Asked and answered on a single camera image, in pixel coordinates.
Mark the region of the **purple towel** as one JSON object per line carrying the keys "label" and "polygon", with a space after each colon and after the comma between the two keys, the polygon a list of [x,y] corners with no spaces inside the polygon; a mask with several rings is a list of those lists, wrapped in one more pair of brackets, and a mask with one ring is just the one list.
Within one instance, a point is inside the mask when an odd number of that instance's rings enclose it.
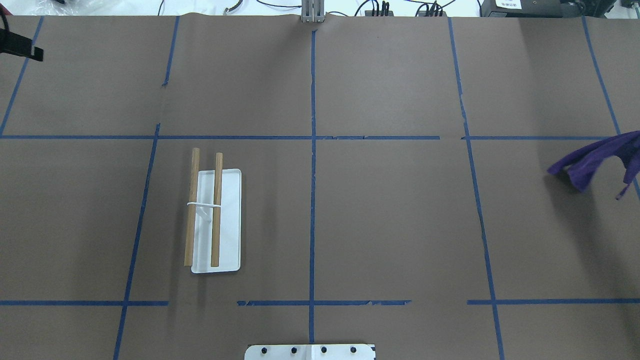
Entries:
{"label": "purple towel", "polygon": [[566,173],[571,185],[577,191],[584,192],[603,162],[611,157],[620,159],[625,168],[622,178],[625,187],[615,196],[620,200],[640,171],[640,132],[638,130],[606,137],[583,146],[554,162],[546,172],[554,176]]}

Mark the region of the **white towel rack with wooden bars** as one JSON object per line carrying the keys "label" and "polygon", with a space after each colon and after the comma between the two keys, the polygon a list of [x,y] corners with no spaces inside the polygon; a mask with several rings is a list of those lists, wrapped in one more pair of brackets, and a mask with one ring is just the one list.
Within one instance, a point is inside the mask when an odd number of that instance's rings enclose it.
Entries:
{"label": "white towel rack with wooden bars", "polygon": [[192,148],[183,264],[193,274],[237,272],[242,267],[242,171],[201,170],[201,150]]}

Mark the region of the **black computer box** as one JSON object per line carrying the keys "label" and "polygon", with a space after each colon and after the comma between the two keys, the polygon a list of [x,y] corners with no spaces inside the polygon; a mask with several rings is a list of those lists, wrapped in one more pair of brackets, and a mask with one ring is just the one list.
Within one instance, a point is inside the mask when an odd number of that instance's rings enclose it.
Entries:
{"label": "black computer box", "polygon": [[615,0],[483,0],[482,18],[603,18]]}

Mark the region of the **aluminium frame post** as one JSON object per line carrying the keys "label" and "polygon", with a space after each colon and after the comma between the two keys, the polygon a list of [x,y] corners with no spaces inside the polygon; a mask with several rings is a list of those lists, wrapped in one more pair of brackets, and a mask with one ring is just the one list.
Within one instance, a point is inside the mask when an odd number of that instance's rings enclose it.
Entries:
{"label": "aluminium frame post", "polygon": [[326,19],[324,0],[302,0],[301,1],[301,22],[302,23],[322,23]]}

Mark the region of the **white pedestal column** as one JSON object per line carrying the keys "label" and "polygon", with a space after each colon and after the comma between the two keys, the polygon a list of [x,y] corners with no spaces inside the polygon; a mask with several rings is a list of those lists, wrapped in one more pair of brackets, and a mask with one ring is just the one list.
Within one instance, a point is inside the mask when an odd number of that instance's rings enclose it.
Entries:
{"label": "white pedestal column", "polygon": [[247,347],[245,360],[375,360],[374,344],[256,344]]}

